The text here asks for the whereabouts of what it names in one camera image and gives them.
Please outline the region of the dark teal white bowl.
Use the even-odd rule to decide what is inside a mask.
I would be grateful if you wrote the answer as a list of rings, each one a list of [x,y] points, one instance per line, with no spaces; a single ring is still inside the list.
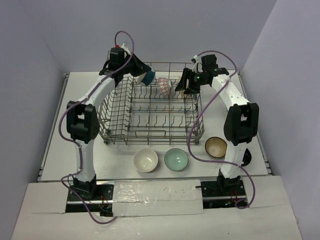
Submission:
[[[140,75],[137,79],[137,83],[141,86],[149,86],[154,80],[156,76],[156,71],[151,68],[147,72]]]

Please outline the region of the yellow dotted bowl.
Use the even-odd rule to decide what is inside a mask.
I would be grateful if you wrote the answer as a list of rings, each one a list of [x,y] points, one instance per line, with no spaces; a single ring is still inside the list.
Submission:
[[[181,97],[184,97],[184,95],[185,95],[184,92],[188,86],[188,79],[181,76],[179,83],[178,83],[178,86],[179,86],[179,93],[180,93]]]

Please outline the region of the blue inside red patterned bowl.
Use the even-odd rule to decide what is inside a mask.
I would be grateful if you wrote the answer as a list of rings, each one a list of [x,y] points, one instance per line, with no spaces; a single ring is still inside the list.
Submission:
[[[160,77],[157,81],[158,81],[160,95],[163,98],[168,98],[171,94],[171,89],[172,89],[171,80],[166,77]]]

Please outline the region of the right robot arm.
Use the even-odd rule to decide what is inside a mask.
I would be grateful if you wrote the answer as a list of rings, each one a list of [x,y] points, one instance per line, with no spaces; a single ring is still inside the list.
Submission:
[[[212,73],[196,73],[189,68],[184,68],[176,91],[184,91],[185,95],[197,94],[200,86],[210,85],[216,90],[216,94],[202,108],[194,121],[187,139],[188,151],[191,151],[190,141],[194,128],[198,125],[201,116],[217,98],[221,97],[227,109],[226,119],[223,125],[223,134],[227,140],[226,154],[219,169],[217,177],[217,190],[223,195],[229,195],[235,186],[239,184],[242,162],[247,145],[258,133],[259,106],[251,103],[235,87],[230,77],[225,80],[217,78]]]

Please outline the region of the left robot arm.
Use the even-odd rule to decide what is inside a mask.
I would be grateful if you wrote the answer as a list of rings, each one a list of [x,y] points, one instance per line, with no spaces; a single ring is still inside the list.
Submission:
[[[136,77],[140,85],[148,86],[154,81],[156,73],[127,47],[116,45],[111,48],[95,84],[79,100],[69,101],[66,107],[66,130],[78,148],[78,170],[73,176],[73,187],[88,200],[98,193],[93,161],[94,141],[100,131],[97,109],[127,74]]]

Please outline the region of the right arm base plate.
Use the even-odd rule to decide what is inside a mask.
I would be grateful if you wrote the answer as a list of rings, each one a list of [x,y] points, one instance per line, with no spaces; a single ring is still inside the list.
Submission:
[[[220,189],[217,180],[204,180],[195,187],[201,190],[202,205],[204,209],[245,207],[248,204],[243,181],[240,180],[237,186]]]

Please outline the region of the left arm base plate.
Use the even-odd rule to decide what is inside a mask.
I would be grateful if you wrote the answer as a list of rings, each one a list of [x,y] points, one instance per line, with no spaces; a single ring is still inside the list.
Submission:
[[[90,212],[99,214],[100,217],[113,217],[113,183],[97,183],[96,191],[92,196],[81,196]],[[85,213],[87,212],[83,202],[72,192],[67,195],[66,213]]]

